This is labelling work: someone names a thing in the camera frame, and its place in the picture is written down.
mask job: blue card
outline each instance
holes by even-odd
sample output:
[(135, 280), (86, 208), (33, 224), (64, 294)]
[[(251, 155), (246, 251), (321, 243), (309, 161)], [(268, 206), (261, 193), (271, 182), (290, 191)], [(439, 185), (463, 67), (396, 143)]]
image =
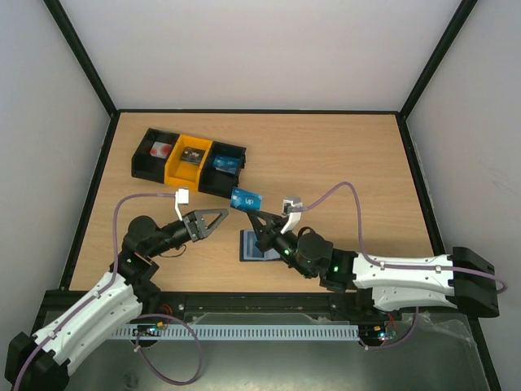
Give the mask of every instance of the blue card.
[(234, 157), (216, 155), (213, 159), (213, 167), (225, 173), (235, 174), (239, 168), (240, 159)]
[(262, 195), (234, 187), (230, 206), (243, 212), (249, 209), (261, 210)]

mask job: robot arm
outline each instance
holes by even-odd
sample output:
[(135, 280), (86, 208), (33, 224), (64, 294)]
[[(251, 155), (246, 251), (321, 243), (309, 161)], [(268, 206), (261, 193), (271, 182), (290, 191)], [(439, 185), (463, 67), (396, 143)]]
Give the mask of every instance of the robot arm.
[[(299, 206), (300, 200), (284, 200), (284, 212), (288, 204)], [(370, 256), (373, 262), (369, 263), (362, 254), (334, 248), (312, 228), (305, 227), (295, 235), (291, 229), (299, 222), (300, 213), (278, 216), (248, 210), (247, 215), (262, 252), (274, 248), (288, 267), (305, 278), (318, 277), (320, 286), (332, 292), (368, 289), (373, 307), (385, 312), (444, 306), (476, 317), (499, 316), (495, 283), (455, 271), (465, 268), (494, 275), (493, 265), (468, 248), (418, 259)]]
[[(217, 217), (206, 224), (205, 215)], [(32, 336), (21, 332), (9, 344), (6, 378), (14, 384), (29, 355), (48, 337), (24, 373), (20, 391), (63, 390), (69, 376), (116, 329), (140, 314), (154, 312), (160, 289), (151, 282), (159, 269), (151, 257), (188, 241), (207, 238), (228, 215), (227, 209), (195, 210), (182, 220), (159, 228), (148, 216), (136, 217), (130, 224), (118, 255), (113, 284), (113, 266), (73, 307)], [(56, 327), (79, 307), (81, 311), (54, 333)]]

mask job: gray floor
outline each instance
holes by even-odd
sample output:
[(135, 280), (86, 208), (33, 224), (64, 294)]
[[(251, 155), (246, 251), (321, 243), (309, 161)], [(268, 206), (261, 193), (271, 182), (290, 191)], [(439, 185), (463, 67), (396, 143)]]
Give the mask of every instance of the gray floor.
[[(366, 352), (357, 342), (204, 341), (204, 374), (183, 389), (486, 390), (477, 349), (460, 321), (464, 318), (452, 318), (433, 315), (435, 324), (424, 319), (409, 341), (381, 352)], [(159, 342), (147, 349), (147, 356), (175, 380), (189, 379), (197, 366), (190, 341)], [(80, 366), (67, 391), (173, 388), (149, 371), (130, 342), (108, 340)]]

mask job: white wall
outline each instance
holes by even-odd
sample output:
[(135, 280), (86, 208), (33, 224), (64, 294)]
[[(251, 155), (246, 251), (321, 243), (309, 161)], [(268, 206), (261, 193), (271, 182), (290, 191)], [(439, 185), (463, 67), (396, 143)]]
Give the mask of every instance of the white wall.
[(473, 248), (510, 282), (482, 321), (502, 388), (519, 389), (521, 2), (478, 2), (409, 119), (446, 246)]
[(399, 110), (459, 0), (62, 0), (118, 108)]
[(58, 287), (108, 116), (42, 1), (0, 2), (0, 37), (4, 368), (9, 340)]

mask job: tabletop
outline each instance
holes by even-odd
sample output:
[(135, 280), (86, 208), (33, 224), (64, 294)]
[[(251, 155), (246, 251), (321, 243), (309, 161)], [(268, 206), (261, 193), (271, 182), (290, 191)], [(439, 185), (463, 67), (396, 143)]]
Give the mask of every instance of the tabletop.
[[(266, 212), (280, 214), (284, 196), (299, 196), (304, 204), (311, 204), (336, 183), (352, 182), (360, 195), (363, 234), (371, 254), (432, 255), (393, 115), (122, 113), (71, 290), (89, 290), (113, 262), (112, 213), (121, 198), (175, 191), (130, 175), (132, 155), (148, 128), (246, 147), (247, 162), (239, 186), (262, 194)], [(182, 213), (229, 206), (230, 200), (191, 192), (190, 204), (182, 206)], [(317, 279), (304, 279), (283, 262), (240, 262), (239, 232), (251, 225), (245, 213), (229, 211), (209, 238), (188, 243), (181, 257), (155, 259), (160, 270), (152, 281), (162, 291), (325, 292)], [(142, 214), (154, 218), (159, 226), (177, 219), (172, 199), (130, 200), (120, 210), (119, 242), (129, 222)], [(303, 213), (300, 226), (311, 226), (336, 248), (359, 250), (356, 209), (347, 187)]]

